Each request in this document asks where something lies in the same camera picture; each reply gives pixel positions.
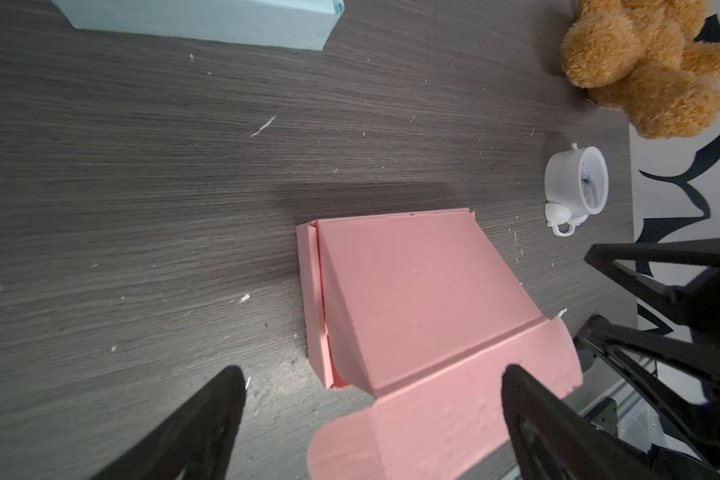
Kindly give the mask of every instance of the plush toy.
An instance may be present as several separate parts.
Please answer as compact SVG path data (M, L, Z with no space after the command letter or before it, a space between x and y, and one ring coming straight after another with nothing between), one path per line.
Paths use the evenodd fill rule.
M720 43L693 39L706 0L581 0L563 70L644 138L693 137L720 112Z

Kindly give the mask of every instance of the debris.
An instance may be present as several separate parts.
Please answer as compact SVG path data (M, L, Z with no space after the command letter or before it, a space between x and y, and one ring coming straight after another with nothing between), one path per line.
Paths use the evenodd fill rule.
M268 122L266 122L264 125L262 125L262 127L259 129L259 131L257 131L257 132L254 133L253 135L251 135L251 138L254 138L254 137L257 136L258 134L260 134L260 133L262 132L262 130L264 130L265 128L269 127L269 125L272 123L272 120L275 120L275 117L277 117L277 115L275 115L274 117L270 118Z

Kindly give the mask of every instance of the brown stuffed animal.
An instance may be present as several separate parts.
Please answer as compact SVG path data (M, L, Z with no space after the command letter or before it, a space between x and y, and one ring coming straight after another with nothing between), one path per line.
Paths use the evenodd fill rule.
M563 71L644 138L693 137L720 112L720 43L693 39L706 0L581 0Z

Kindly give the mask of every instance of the light blue box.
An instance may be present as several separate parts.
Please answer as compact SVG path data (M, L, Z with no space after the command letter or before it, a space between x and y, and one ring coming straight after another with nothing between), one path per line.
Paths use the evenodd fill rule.
M53 0L75 28L322 50L343 0Z

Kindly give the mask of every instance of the pink box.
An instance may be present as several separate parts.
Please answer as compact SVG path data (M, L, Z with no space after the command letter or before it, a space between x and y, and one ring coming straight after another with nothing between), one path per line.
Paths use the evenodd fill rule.
M315 480L456 478L509 439L501 375L521 364L559 397L582 382L469 209L315 220L296 228L309 362L370 408L321 427Z

